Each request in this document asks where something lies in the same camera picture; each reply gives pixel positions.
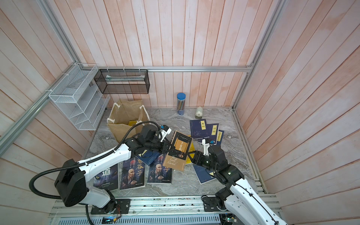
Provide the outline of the yellow cartoon book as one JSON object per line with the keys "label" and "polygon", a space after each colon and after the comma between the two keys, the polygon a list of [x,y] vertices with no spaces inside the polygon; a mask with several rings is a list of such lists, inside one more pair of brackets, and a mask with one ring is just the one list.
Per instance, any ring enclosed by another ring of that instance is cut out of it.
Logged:
{"label": "yellow cartoon book", "polygon": [[128,122],[128,125],[131,126],[131,127],[136,125],[136,124],[137,124],[137,121],[129,121]]}
{"label": "yellow cartoon book", "polygon": [[186,165],[192,163],[189,156],[193,157],[195,153],[193,138],[191,137],[191,135],[187,135],[187,136],[188,138],[186,140],[186,146],[184,147],[185,150],[184,155],[186,156]]}

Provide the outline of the tan canvas bag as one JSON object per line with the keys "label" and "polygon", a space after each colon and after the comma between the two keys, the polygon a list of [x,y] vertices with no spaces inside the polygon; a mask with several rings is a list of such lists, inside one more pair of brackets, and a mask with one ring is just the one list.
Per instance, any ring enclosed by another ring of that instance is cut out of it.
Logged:
{"label": "tan canvas bag", "polygon": [[120,143],[125,134],[132,126],[130,122],[150,121],[148,112],[141,100],[127,101],[119,100],[113,104],[110,116],[107,118],[107,125],[115,140]]}

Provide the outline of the brown black cover book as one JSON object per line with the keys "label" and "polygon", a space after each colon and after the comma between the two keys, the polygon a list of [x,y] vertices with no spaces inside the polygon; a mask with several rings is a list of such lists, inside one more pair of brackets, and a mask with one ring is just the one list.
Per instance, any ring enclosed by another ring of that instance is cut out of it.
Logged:
{"label": "brown black cover book", "polygon": [[163,166],[178,171],[184,171],[192,141],[192,137],[179,131],[175,131],[172,137],[170,149],[165,155]]}

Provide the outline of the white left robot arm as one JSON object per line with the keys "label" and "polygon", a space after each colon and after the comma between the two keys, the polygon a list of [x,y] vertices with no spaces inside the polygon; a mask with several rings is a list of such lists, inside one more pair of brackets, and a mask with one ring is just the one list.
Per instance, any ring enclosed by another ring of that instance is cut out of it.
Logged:
{"label": "white left robot arm", "polygon": [[55,188],[66,207],[77,204],[93,205],[105,213],[115,211],[117,201],[110,191],[87,185],[100,172],[130,159],[132,156],[145,150],[162,152],[169,148],[170,143],[166,136],[171,133],[167,126],[143,126],[139,134],[125,139],[122,144],[97,156],[74,161],[66,161],[64,170],[60,171]]}

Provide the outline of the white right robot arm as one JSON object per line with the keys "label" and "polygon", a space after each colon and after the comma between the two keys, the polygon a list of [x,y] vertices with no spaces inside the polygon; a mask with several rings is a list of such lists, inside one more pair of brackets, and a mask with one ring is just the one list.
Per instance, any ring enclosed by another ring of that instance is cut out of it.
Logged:
{"label": "white right robot arm", "polygon": [[229,211],[245,225],[287,224],[253,190],[243,173],[228,163],[220,146],[210,146],[207,153],[195,151],[189,158],[194,165],[212,171],[213,176],[225,185],[214,197],[202,196],[204,205],[213,210]]}

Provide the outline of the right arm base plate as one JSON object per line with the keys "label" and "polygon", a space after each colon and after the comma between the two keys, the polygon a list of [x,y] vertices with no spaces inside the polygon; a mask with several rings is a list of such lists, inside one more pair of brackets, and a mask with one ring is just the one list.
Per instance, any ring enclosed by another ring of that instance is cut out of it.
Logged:
{"label": "right arm base plate", "polygon": [[201,196],[201,201],[203,203],[203,208],[205,212],[223,212],[230,213],[230,211],[225,206],[226,198],[219,196]]}

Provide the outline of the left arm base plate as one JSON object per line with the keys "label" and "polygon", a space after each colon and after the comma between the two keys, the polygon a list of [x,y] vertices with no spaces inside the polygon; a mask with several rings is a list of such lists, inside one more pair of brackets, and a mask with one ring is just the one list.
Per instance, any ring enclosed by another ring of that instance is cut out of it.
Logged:
{"label": "left arm base plate", "polygon": [[93,206],[91,209],[91,215],[100,215],[100,214],[128,214],[130,208],[130,199],[116,199],[111,200],[103,208],[98,208]]}

